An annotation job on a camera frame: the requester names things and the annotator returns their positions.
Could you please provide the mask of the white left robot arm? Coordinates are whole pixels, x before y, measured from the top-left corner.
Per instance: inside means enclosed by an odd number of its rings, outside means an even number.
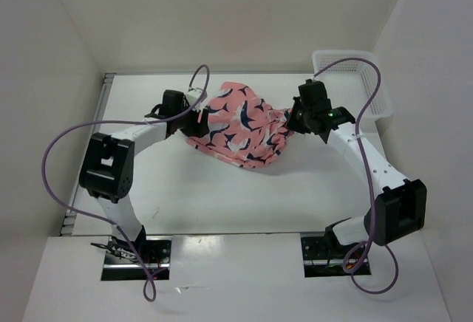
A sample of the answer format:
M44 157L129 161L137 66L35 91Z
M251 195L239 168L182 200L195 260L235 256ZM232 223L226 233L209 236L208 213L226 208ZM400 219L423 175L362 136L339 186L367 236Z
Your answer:
M129 195L135 157L179 130L190 135L207 134L208 112L200 109L206 97L203 89L187 93L166 90L161 103L140 125L113 134L96 132L89 140L79 185L101 206L112 226L112 238L122 244L121 253L130 262L142 261L148 252L146 230Z

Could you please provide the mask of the pink shark print shorts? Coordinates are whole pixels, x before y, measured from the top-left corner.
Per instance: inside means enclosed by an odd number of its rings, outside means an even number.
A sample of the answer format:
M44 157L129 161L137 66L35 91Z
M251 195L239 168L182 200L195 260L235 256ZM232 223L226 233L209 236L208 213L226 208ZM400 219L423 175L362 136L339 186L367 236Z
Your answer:
M188 137L187 143L236 167L253 169L270 165L293 135L285 127L291 110L275 109L243 83L224 82L205 110L209 133Z

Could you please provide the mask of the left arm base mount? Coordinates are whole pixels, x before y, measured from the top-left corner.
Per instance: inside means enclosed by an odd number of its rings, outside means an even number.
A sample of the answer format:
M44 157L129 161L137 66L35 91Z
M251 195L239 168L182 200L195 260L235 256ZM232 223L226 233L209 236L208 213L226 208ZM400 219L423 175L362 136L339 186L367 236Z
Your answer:
M144 281L146 273L129 246L113 238L106 244L92 243L105 251L102 281ZM167 281L171 269L171 239L151 239L144 242L140 256L155 281Z

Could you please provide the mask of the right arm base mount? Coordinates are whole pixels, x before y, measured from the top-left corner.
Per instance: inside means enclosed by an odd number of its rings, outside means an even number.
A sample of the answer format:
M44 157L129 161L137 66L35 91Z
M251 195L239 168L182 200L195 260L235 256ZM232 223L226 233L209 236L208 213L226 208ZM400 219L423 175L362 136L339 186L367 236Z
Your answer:
M300 236L305 278L347 276L343 259L355 244L331 248L323 233Z

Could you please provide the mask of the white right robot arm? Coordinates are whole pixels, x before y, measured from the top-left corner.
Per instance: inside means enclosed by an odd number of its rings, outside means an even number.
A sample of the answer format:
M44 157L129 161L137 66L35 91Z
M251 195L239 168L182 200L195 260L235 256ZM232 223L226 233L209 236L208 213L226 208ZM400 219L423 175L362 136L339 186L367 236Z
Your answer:
M325 252L342 257L360 242L385 246L421 230L425 223L427 189L395 169L364 136L360 119L344 107L334 108L321 81L299 86L286 127L314 134L336 150L367 185L370 209L363 216L326 227Z

